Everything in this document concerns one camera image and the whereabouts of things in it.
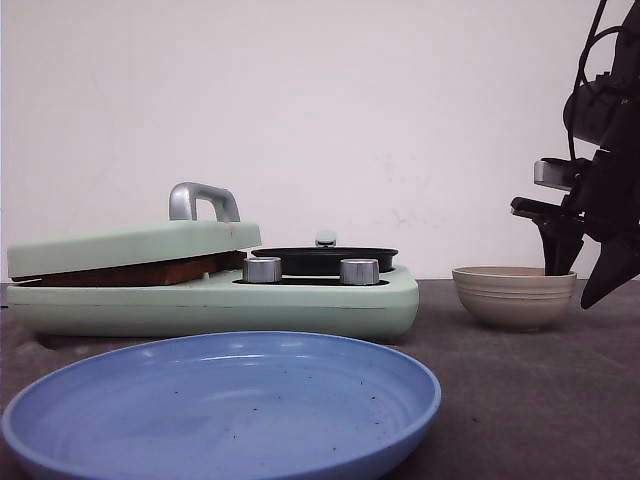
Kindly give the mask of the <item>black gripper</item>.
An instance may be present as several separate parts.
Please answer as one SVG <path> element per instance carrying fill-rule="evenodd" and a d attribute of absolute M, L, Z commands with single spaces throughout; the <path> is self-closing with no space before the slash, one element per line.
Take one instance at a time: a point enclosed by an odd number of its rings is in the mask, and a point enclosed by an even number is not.
<path fill-rule="evenodd" d="M 597 150 L 591 169 L 560 204 L 516 197 L 512 213 L 538 227 L 546 276 L 567 275 L 585 235 L 601 242 L 581 297 L 588 309 L 639 274 L 639 156 Z"/>

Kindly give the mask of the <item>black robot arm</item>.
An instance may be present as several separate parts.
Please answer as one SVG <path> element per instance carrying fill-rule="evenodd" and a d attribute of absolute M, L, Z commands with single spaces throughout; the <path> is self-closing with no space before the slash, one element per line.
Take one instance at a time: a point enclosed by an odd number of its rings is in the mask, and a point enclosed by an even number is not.
<path fill-rule="evenodd" d="M 600 30 L 604 8 L 597 7 L 563 110 L 570 157 L 534 164 L 535 184 L 566 194 L 558 205 L 511 202 L 514 215 L 537 225 L 548 276 L 571 270 L 585 237 L 599 243 L 584 309 L 639 274 L 639 4 Z"/>

